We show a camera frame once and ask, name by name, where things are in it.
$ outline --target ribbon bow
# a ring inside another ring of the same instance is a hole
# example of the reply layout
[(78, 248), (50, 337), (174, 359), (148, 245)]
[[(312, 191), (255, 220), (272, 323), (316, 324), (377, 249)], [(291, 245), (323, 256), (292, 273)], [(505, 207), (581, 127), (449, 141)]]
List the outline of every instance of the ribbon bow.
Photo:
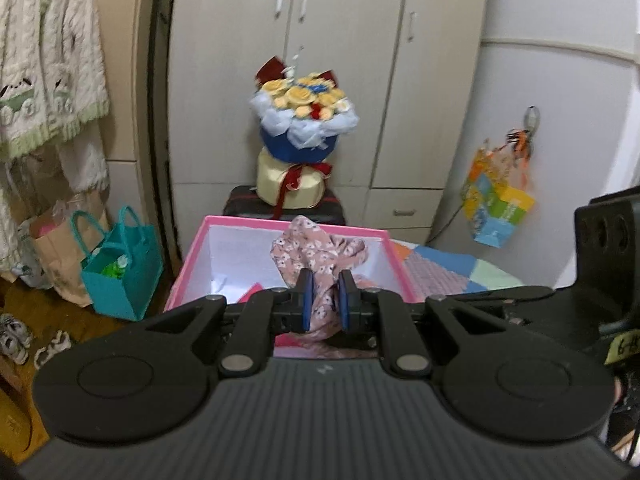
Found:
[(327, 179), (331, 175), (332, 165), (326, 162), (316, 162), (315, 164), (294, 164), (291, 166), (280, 184), (280, 192), (278, 193), (278, 201), (273, 210), (271, 220), (279, 220), (282, 215), (282, 206), (284, 197), (288, 191), (297, 191), (300, 189), (300, 178), (302, 178), (303, 168), (311, 168), (312, 170), (322, 173), (322, 178)]

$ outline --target teal felt bag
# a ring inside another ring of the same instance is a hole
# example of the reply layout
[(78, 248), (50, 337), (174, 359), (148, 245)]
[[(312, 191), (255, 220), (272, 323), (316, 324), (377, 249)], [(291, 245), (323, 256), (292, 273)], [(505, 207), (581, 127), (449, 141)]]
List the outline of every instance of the teal felt bag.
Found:
[[(127, 213), (135, 225), (125, 224)], [(89, 252), (78, 234), (77, 224), (81, 216), (102, 234), (102, 242), (93, 252)], [(141, 320), (162, 274), (162, 257), (153, 226), (142, 225), (133, 209), (125, 206), (120, 210), (117, 224), (108, 233), (86, 211), (73, 214), (71, 229), (85, 255), (81, 262), (81, 276), (94, 302), (94, 310), (105, 316)], [(103, 275), (102, 270), (123, 254), (129, 262), (123, 275), (120, 278)]]

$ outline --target sneaker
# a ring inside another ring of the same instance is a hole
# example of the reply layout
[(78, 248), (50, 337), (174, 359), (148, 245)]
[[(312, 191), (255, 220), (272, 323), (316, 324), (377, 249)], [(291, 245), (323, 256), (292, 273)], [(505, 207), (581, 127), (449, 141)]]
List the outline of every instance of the sneaker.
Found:
[(58, 330), (51, 342), (44, 348), (40, 348), (33, 359), (33, 364), (36, 370), (40, 370), (44, 364), (49, 361), (54, 355), (67, 350), (73, 346), (71, 338), (68, 332), (64, 330)]
[(9, 334), (13, 335), (25, 348), (29, 348), (29, 346), (31, 346), (33, 333), (31, 333), (29, 327), (19, 319), (15, 319), (11, 314), (2, 314), (0, 316), (0, 330), (5, 330)]
[(7, 330), (0, 333), (2, 353), (17, 365), (23, 365), (29, 358), (29, 352), (20, 344), (18, 338)]

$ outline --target brown paper bag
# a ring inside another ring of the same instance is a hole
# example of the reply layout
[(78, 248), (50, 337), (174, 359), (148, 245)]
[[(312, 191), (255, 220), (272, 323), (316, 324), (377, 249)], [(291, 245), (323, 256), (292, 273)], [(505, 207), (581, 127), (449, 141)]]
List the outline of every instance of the brown paper bag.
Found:
[[(87, 197), (88, 213), (98, 218), (100, 226), (109, 231), (109, 223), (104, 211), (104, 205), (97, 191)], [(84, 253), (76, 242), (69, 220), (55, 227), (41, 237), (38, 237), (43, 226), (53, 224), (51, 209), (36, 218), (30, 225), (33, 245), (40, 258), (40, 263), (56, 292), (65, 300), (79, 306), (92, 303), (84, 288), (80, 277), (80, 262)], [(78, 219), (78, 233), (90, 251), (93, 251), (102, 241), (102, 235), (92, 228), (85, 218)]]

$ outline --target beige door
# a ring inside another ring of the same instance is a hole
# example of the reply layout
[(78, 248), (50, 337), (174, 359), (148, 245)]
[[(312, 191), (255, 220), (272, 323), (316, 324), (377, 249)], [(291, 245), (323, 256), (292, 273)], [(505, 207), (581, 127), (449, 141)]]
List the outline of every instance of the beige door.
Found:
[(380, 136), (402, 0), (293, 0), (287, 55), (299, 74), (332, 69), (360, 116), (340, 140), (334, 186), (368, 186)]
[(284, 55), (289, 3), (175, 0), (168, 77), (175, 185), (254, 181), (261, 142), (248, 101), (258, 69)]
[(373, 187), (444, 187), (483, 16), (484, 0), (406, 0)]

